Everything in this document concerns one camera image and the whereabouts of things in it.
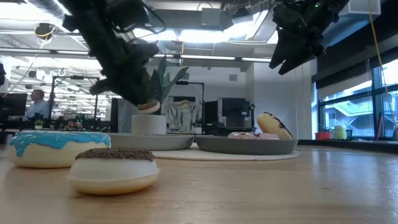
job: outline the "wooden table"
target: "wooden table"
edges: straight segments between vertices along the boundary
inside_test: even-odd
[[[75,192],[68,169],[22,169],[0,159],[0,223],[398,223],[398,157],[300,146],[295,159],[157,159],[146,190]]]

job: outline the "gray plate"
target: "gray plate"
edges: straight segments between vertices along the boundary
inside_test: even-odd
[[[188,149],[193,142],[193,136],[180,134],[157,134],[151,136],[135,136],[123,133],[107,133],[111,136],[112,147],[138,147],[151,151]]]
[[[296,148],[298,140],[228,139],[196,136],[198,147],[209,152],[245,155],[283,155]]]

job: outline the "pink donut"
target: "pink donut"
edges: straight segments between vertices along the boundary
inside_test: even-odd
[[[228,135],[228,138],[279,140],[278,135],[269,133],[231,133]]]

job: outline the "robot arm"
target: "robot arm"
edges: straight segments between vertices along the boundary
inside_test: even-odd
[[[279,41],[270,63],[275,68],[283,63],[280,74],[320,57],[322,33],[349,0],[283,0],[274,8]],[[159,49],[155,44],[127,43],[116,32],[128,32],[148,23],[147,11],[153,11],[141,0],[60,0],[71,12],[63,26],[79,30],[96,57],[106,79],[91,87],[91,94],[113,91],[132,104],[153,105],[145,94],[144,65]]]
[[[340,11],[349,0],[284,0],[274,8],[273,21],[277,24],[278,43],[270,68],[283,63],[279,74],[283,75],[299,65],[321,57],[325,49],[320,42],[322,33],[337,22]]]
[[[143,105],[151,99],[145,94],[144,65],[159,49],[155,44],[127,43],[116,32],[128,32],[144,27],[147,13],[141,0],[121,0],[108,4],[106,0],[61,0],[71,12],[63,26],[69,31],[79,30],[96,57],[106,79],[96,82],[90,93],[95,95],[113,91],[134,105]]]

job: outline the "glazed donut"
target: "glazed donut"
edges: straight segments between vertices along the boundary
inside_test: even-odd
[[[68,179],[86,194],[131,193],[156,181],[159,169],[154,159],[145,149],[90,149],[76,156]]]
[[[263,133],[276,134],[281,140],[293,139],[292,133],[290,133],[286,126],[270,113],[260,114],[257,118],[257,123]]]
[[[7,157],[21,167],[63,168],[81,152],[110,145],[111,138],[103,133],[23,131],[11,138]]]
[[[233,139],[268,139],[279,140],[278,135],[269,133],[231,133],[228,138]]]

